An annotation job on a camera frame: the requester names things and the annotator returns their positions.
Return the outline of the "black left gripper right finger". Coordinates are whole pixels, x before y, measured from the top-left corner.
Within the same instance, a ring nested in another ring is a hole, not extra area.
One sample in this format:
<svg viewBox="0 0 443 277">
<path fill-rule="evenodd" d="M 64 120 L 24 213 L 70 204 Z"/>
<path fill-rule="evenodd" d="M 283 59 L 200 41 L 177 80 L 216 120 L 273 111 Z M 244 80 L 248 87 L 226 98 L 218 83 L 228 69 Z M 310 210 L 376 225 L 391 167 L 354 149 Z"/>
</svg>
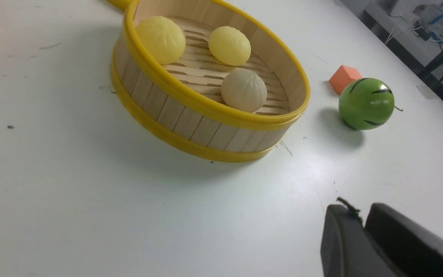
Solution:
<svg viewBox="0 0 443 277">
<path fill-rule="evenodd" d="M 383 203 L 374 203 L 365 230 L 401 277 L 443 277 L 443 239 Z"/>
</svg>

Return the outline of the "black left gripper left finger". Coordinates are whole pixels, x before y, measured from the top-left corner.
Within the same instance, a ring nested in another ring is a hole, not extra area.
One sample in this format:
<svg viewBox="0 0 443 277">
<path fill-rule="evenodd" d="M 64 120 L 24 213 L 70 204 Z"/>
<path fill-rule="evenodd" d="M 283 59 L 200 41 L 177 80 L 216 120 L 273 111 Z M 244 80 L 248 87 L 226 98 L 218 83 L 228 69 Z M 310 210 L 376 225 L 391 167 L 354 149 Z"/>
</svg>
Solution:
<svg viewBox="0 0 443 277">
<path fill-rule="evenodd" d="M 397 277 L 364 229 L 360 209 L 338 197 L 326 208 L 320 256 L 325 277 Z"/>
</svg>

